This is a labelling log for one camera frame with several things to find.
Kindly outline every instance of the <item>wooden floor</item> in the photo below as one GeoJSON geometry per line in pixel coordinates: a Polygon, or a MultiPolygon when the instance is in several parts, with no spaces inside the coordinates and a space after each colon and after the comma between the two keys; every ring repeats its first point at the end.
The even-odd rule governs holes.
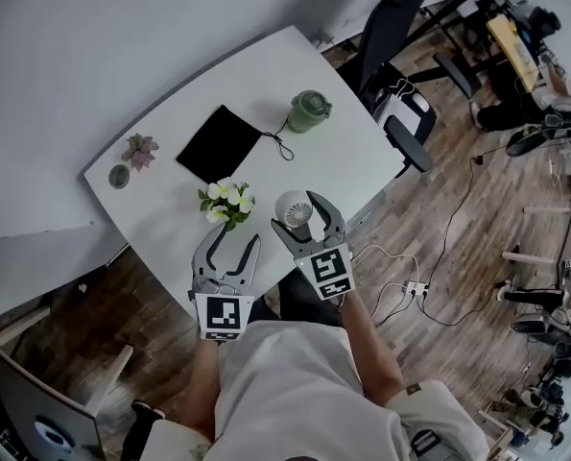
{"type": "MultiPolygon", "coordinates": [[[[437,36],[430,36],[394,64],[404,73],[433,66],[437,42],[437,36]]],[[[442,39],[439,42],[446,46],[442,39]]],[[[338,61],[338,56],[331,53],[330,59],[338,61]]],[[[439,116],[426,143],[436,166],[424,175],[409,169],[386,186],[349,242],[355,254],[376,244],[392,255],[416,255],[422,280],[427,282],[442,250],[447,221],[468,188],[469,159],[503,145],[509,136],[477,131],[468,117],[467,100],[450,81],[419,88],[439,116]]],[[[483,104],[491,102],[487,87],[477,99],[483,104]]],[[[562,194],[560,186],[550,181],[550,158],[559,171],[561,159],[554,148],[539,149],[523,158],[508,158],[499,151],[487,155],[483,166],[473,165],[470,196],[453,219],[425,308],[447,323],[471,309],[483,307],[483,312],[447,328],[425,317],[413,303],[380,327],[381,335],[396,350],[407,381],[443,380],[469,412],[495,398],[506,385],[533,380],[549,357],[543,346],[529,344],[527,349],[526,339],[510,332],[518,307],[497,303],[490,294],[496,281],[515,274],[521,283],[532,286],[552,281],[551,275],[535,275],[534,267],[511,265],[501,258],[501,252],[518,242],[523,253],[558,254],[566,217],[522,212],[524,206],[568,203],[566,189],[562,194]],[[529,360],[533,367],[524,376],[529,360]]],[[[375,250],[355,266],[369,308],[374,308],[385,282],[402,283],[414,275],[410,258],[392,260],[375,250]]],[[[16,358],[56,389],[85,400],[107,361],[124,344],[134,345],[133,357],[98,418],[104,445],[116,458],[133,422],[129,410],[133,399],[163,409],[174,421],[178,418],[196,329],[131,250],[112,267],[82,282],[88,287],[84,294],[75,284],[59,291],[52,316],[30,330],[16,358]]],[[[390,289],[376,321],[387,316],[402,297],[398,287],[390,289]]]]}

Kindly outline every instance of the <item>office chair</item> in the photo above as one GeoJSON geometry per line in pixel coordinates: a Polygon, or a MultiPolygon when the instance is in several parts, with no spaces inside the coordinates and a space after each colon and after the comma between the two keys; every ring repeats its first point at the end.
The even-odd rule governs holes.
{"type": "MultiPolygon", "coordinates": [[[[407,34],[423,2],[424,0],[381,0],[366,23],[357,55],[338,69],[341,77],[371,114],[390,100],[393,87],[398,81],[406,81],[406,77],[390,65],[389,60],[409,44],[405,43],[407,34]]],[[[460,73],[448,59],[435,56],[435,60],[439,63],[443,61],[440,65],[444,68],[453,68],[454,75],[460,73]]],[[[466,83],[466,77],[458,79],[466,83]]],[[[405,157],[404,168],[398,176],[411,164],[420,172],[427,171],[433,165],[422,144],[434,128],[437,115],[431,107],[423,110],[413,100],[414,94],[419,92],[415,89],[414,93],[404,96],[402,102],[419,116],[416,132],[409,132],[401,118],[395,115],[390,116],[384,125],[388,140],[405,157]]]]}

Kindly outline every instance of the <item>white oval object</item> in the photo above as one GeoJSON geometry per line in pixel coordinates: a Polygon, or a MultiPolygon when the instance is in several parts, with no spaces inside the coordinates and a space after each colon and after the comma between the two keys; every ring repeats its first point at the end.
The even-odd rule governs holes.
{"type": "Polygon", "coordinates": [[[313,215],[313,206],[303,191],[287,191],[276,200],[276,218],[285,226],[296,229],[313,215]]]}

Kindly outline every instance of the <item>white table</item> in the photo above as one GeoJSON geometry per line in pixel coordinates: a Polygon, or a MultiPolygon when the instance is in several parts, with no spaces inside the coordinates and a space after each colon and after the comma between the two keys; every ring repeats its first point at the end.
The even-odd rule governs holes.
{"type": "MultiPolygon", "coordinates": [[[[205,189],[205,183],[175,158],[221,104],[258,130],[276,132],[292,98],[306,89],[328,98],[334,105],[331,117],[305,134],[284,129],[280,136],[296,154],[291,162],[280,156],[274,140],[260,138],[232,176],[235,182],[250,184],[257,206],[213,258],[218,268],[235,269],[245,246],[259,233],[253,288],[257,296],[262,295],[294,268],[291,254],[270,225],[274,204],[283,192],[316,191],[349,220],[402,168],[403,156],[297,29],[266,37],[200,75],[121,135],[85,173],[119,231],[194,318],[195,306],[187,295],[191,258],[213,226],[199,212],[197,191],[205,189]],[[151,167],[131,171],[128,185],[116,190],[108,183],[108,172],[122,163],[126,138],[134,133],[153,136],[160,149],[151,167]]],[[[210,156],[206,152],[206,161],[210,156]]],[[[311,228],[316,238],[321,237],[318,214],[311,228]]]]}

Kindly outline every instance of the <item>chair backrest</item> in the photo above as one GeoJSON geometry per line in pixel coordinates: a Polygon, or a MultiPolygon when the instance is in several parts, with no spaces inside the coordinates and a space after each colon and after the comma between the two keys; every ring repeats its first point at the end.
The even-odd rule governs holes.
{"type": "Polygon", "coordinates": [[[381,0],[366,23],[360,50],[347,63],[344,79],[354,92],[364,89],[370,77],[401,50],[424,0],[381,0]]]}

